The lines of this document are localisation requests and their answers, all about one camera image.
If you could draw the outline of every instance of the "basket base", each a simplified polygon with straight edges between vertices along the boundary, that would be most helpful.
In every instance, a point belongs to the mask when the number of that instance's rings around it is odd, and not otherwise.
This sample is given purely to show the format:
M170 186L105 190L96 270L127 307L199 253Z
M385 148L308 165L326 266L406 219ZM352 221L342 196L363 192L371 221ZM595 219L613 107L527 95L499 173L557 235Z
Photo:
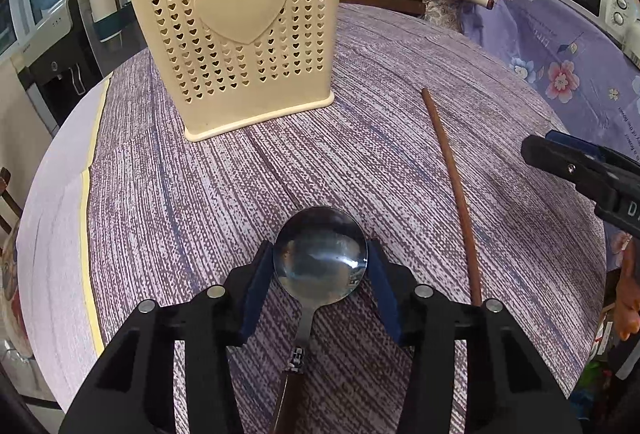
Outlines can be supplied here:
M295 114L297 112L303 112L305 110L319 109L320 107L326 107L331 105L333 101L334 101L334 92L329 91L329 96L326 97L324 100L318 100L317 102L311 102L309 104L301 104L299 106L287 107L286 109L266 112L265 114L252 116L251 118L246 118L245 120L239 120L238 122L233 122L232 124L221 125L220 127L216 127L211 130L206 130L205 132L193 134L192 132L189 131L189 129L185 127L184 137L189 141L202 141L202 140L206 140L207 138L213 138L214 136L217 136L219 134L224 134L225 132L246 127L247 125L259 124L260 122L266 122L267 120L273 120L274 118L278 118L280 116L287 116L288 114Z

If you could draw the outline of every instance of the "silver screw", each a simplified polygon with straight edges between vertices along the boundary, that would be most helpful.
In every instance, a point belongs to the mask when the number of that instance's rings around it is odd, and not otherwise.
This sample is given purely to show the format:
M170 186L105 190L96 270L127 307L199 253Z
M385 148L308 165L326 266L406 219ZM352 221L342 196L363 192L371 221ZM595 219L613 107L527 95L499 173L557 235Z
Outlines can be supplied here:
M433 288L426 284L420 284L420 286L415 287L414 293L421 299L428 299L429 297L433 297Z
M156 303L153 302L152 300L143 300L140 304L138 304L138 311L140 313L149 313L150 311L153 311L153 308L156 307Z
M220 286L219 284L216 284L215 286L211 286L207 290L207 297L209 297L210 299L219 299L224 294L225 294L225 287Z
M489 299L486 302L486 308L491 313L499 313L500 311L502 311L502 302L500 302L499 300L496 300L496 299Z

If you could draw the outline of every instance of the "heart emblem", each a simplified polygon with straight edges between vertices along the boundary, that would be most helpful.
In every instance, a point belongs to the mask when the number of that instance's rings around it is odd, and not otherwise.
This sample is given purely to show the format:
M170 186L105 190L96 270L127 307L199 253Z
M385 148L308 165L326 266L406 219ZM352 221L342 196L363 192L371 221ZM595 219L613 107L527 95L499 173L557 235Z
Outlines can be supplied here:
M204 24L242 44L255 41L271 25L286 0L194 0Z

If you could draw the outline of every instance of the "basket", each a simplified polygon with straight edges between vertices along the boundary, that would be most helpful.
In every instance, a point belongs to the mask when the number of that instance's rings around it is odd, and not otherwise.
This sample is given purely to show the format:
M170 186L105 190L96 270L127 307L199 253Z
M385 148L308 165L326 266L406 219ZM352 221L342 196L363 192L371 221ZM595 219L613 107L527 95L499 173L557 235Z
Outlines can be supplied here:
M334 100L339 0L131 0L190 141Z

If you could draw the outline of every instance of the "black utensil handle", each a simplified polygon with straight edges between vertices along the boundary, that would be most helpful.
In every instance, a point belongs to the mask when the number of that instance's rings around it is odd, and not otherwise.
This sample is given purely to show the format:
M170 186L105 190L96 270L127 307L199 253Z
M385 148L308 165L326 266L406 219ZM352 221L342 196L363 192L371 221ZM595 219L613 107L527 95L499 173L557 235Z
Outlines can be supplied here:
M304 381L305 375L301 372L282 371L269 434L293 434L296 431Z

